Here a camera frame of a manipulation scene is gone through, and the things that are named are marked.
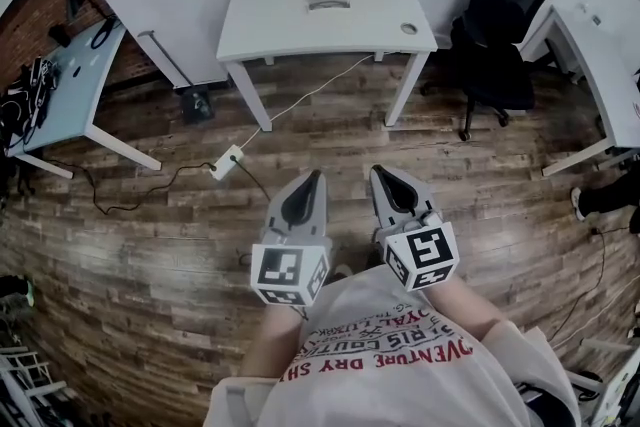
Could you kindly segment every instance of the white t-shirt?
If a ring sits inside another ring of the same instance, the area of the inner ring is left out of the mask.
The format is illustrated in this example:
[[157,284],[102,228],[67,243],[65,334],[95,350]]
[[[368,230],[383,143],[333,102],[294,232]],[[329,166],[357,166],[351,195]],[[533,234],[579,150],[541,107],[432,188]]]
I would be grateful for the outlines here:
[[481,343],[405,292],[386,265],[324,287],[307,314],[284,375],[222,380],[205,427],[528,427],[513,384],[522,382],[562,400],[580,425],[539,329],[502,322]]

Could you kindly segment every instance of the brick wall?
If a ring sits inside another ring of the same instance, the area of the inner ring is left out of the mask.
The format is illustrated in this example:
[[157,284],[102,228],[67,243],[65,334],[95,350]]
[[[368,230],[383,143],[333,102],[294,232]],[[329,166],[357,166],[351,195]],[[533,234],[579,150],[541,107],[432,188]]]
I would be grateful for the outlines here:
[[[112,10],[104,0],[93,0],[106,13]],[[76,19],[67,23],[67,0],[13,0],[0,17],[0,92],[20,73],[22,64],[31,64],[57,44],[48,36],[49,28],[62,24],[73,37],[102,17],[85,1]],[[157,71],[153,62],[127,33],[107,77],[107,86]]]

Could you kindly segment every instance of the black pants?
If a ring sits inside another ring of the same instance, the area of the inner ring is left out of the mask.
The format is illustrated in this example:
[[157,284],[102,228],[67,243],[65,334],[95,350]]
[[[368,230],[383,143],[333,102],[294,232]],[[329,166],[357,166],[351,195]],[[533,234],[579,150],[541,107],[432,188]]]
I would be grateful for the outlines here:
[[[640,205],[640,166],[636,164],[624,176],[601,189],[583,191],[578,208],[584,216],[591,212],[612,212],[626,206]],[[640,209],[636,209],[629,222],[631,233],[640,233]]]
[[26,279],[18,276],[0,277],[0,297],[6,297],[11,294],[27,295],[28,293],[29,285]]

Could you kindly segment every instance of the white cube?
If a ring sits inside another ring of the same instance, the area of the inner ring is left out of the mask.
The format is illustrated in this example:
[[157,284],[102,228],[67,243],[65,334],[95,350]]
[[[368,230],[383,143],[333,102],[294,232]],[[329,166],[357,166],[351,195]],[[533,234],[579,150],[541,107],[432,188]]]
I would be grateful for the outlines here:
[[407,291],[446,281],[460,262],[451,223],[390,235],[384,242],[384,261]]
[[253,245],[251,288],[265,303],[311,306],[328,274],[324,246]]

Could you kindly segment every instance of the chair seat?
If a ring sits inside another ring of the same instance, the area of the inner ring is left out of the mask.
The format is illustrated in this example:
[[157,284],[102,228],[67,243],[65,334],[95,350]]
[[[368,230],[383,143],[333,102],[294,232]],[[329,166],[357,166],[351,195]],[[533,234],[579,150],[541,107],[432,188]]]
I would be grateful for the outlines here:
[[456,32],[454,28],[453,51],[467,96],[499,109],[532,109],[533,85],[518,49],[510,43],[483,47]]

